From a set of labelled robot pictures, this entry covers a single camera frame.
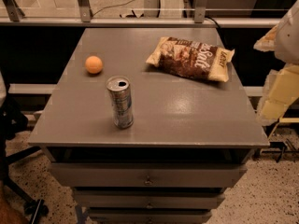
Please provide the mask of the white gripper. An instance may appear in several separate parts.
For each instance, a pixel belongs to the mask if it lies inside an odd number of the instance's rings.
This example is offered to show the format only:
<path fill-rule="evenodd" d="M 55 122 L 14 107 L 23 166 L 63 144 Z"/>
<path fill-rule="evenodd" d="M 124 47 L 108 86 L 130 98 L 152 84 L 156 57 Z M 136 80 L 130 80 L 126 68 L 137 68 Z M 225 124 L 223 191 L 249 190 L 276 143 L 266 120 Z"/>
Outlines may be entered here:
<path fill-rule="evenodd" d="M 299 0 L 253 48 L 262 52 L 275 51 L 275 56 L 286 63 L 279 71 L 271 70 L 267 75 L 257 106 L 256 120 L 269 126 L 299 99 Z"/>

